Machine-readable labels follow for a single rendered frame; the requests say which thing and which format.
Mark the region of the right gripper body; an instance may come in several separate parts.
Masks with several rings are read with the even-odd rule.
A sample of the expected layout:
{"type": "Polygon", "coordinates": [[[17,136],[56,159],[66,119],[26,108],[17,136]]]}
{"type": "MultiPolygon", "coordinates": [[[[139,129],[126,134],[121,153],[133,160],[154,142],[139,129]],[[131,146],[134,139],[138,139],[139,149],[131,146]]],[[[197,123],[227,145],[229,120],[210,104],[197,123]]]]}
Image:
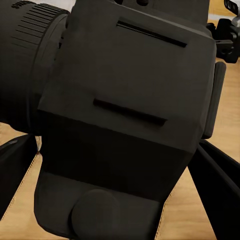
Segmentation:
{"type": "Polygon", "coordinates": [[[234,33],[236,33],[237,38],[233,46],[233,52],[225,60],[226,63],[236,64],[236,62],[240,59],[240,27],[234,26],[231,22],[232,21],[228,18],[221,18],[218,22],[214,39],[229,39],[229,33],[227,32],[227,28],[230,28],[234,33]]]}

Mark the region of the digital camera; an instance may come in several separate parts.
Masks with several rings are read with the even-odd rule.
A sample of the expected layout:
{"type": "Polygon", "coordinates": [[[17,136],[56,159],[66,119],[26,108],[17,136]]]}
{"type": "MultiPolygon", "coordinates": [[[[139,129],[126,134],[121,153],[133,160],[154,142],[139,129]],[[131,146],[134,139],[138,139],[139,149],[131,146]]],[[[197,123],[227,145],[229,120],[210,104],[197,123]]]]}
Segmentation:
{"type": "Polygon", "coordinates": [[[154,240],[213,135],[210,0],[0,0],[0,122],[41,136],[34,215],[69,240],[154,240]]]}

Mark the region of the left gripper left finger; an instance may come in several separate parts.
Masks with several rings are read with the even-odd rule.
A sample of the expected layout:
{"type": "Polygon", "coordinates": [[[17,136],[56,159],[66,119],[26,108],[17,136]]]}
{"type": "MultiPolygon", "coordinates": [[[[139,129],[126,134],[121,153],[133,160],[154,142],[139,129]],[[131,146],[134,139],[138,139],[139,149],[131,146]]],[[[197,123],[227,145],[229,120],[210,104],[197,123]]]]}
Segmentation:
{"type": "Polygon", "coordinates": [[[13,138],[0,146],[0,220],[37,151],[33,133],[13,138]]]}

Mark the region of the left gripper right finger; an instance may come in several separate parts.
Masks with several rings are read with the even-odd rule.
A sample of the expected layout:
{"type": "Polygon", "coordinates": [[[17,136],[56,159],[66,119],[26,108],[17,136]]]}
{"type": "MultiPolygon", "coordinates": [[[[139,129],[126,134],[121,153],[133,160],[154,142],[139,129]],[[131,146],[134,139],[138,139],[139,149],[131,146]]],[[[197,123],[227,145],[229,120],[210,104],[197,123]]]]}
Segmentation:
{"type": "Polygon", "coordinates": [[[217,240],[240,240],[240,163],[202,138],[187,166],[217,240]]]}

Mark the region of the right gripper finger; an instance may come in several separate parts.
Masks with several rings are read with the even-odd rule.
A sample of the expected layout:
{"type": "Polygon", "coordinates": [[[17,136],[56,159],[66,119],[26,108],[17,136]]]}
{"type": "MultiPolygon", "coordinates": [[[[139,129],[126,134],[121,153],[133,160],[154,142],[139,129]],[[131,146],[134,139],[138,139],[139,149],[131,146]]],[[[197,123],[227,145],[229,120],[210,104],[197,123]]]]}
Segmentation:
{"type": "Polygon", "coordinates": [[[216,57],[217,59],[226,60],[233,52],[233,46],[236,41],[237,35],[230,28],[227,28],[229,39],[215,40],[216,42],[216,57]]]}
{"type": "Polygon", "coordinates": [[[214,39],[216,34],[216,26],[213,22],[207,23],[206,27],[211,31],[212,38],[214,39]]]}

